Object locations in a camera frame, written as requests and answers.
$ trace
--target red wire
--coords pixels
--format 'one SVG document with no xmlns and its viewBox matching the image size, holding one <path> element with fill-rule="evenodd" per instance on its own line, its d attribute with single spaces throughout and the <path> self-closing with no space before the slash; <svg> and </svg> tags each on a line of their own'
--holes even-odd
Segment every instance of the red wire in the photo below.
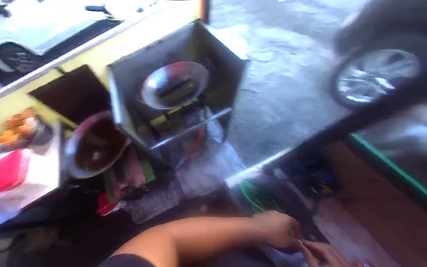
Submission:
<svg viewBox="0 0 427 267">
<path fill-rule="evenodd" d="M 202 137 L 204 136 L 204 131 L 205 131 L 205 126 L 202 126 L 202 128 L 200 128 L 200 130 L 199 130 L 199 134 L 197 135 L 197 140 L 195 141 L 192 148 L 190 149 L 189 154 L 187 154 L 186 159 L 175 169 L 174 173 L 172 173 L 171 175 L 169 175 L 167 177 L 167 180 L 172 179 L 174 177 L 174 175 L 180 170 L 180 168 L 182 166 L 184 166 L 184 164 L 186 164 L 186 162 L 188 162 L 190 160 L 191 156 L 193 155 L 193 153 L 197 149 L 200 141 L 202 140 Z M 157 187 L 158 185 L 160 185 L 160 184 L 159 183 L 154 184 L 153 187 Z"/>
<path fill-rule="evenodd" d="M 184 164 L 190 160 L 190 157 L 192 156 L 192 154 L 195 152 L 195 149 L 197 149 L 197 146 L 200 143 L 200 140 L 202 139 L 202 136 L 204 136 L 204 130 L 205 130 L 205 126 L 202 126 L 202 128 L 200 128 L 199 130 L 199 135 L 197 136 L 197 140 L 195 141 L 195 143 L 193 144 L 192 148 L 189 151 L 189 154 L 187 154 L 186 159 L 184 160 L 184 162 L 182 162 L 174 171 L 173 175 L 176 174 L 179 169 L 184 166 Z"/>
</svg>

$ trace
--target black car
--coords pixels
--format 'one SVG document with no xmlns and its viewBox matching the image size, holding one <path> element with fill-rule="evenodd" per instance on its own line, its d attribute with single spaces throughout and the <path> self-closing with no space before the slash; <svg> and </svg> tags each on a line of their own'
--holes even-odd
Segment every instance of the black car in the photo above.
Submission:
<svg viewBox="0 0 427 267">
<path fill-rule="evenodd" d="M 427 68 L 427 0 L 372 0 L 347 17 L 334 46 L 344 56 L 329 84 L 335 101 L 375 101 Z"/>
</svg>

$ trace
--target yellow wall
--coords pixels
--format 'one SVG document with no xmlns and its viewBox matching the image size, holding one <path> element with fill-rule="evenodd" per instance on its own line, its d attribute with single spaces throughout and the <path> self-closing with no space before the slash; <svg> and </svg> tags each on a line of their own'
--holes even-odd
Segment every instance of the yellow wall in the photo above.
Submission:
<svg viewBox="0 0 427 267">
<path fill-rule="evenodd" d="M 62 64 L 62 70 L 70 72 L 80 66 L 88 65 L 100 82 L 108 88 L 106 66 L 124 56 L 127 56 L 146 45 L 168 35 L 178 28 L 199 17 L 199 1 L 167 1 L 166 7 L 140 21 L 126 31 L 115 35 L 109 40 L 89 51 Z M 1 124 L 12 115 L 33 106 L 37 113 L 47 122 L 62 120 L 71 126 L 73 122 L 56 113 L 46 105 L 28 94 L 30 91 L 59 78 L 61 74 L 50 70 L 47 74 L 34 80 L 17 91 L 0 99 L 0 132 Z"/>
</svg>

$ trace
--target car wheel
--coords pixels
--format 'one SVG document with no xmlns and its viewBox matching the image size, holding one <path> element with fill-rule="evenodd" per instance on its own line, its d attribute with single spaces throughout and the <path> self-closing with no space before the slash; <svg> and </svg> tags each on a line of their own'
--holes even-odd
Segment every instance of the car wheel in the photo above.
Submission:
<svg viewBox="0 0 427 267">
<path fill-rule="evenodd" d="M 335 69 L 330 90 L 341 106 L 357 109 L 427 69 L 427 36 L 403 33 L 365 45 Z"/>
<path fill-rule="evenodd" d="M 0 45 L 0 58 L 13 70 L 22 74 L 35 70 L 41 64 L 39 56 L 14 43 Z"/>
</svg>

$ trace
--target concrete ground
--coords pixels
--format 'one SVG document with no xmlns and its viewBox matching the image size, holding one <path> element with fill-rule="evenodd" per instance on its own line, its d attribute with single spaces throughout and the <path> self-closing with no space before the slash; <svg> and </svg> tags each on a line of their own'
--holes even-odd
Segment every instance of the concrete ground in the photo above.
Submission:
<svg viewBox="0 0 427 267">
<path fill-rule="evenodd" d="M 348 114 L 326 83 L 339 63 L 332 37 L 365 0 L 212 0 L 211 26 L 233 27 L 252 60 L 229 141 L 246 166 Z"/>
</svg>

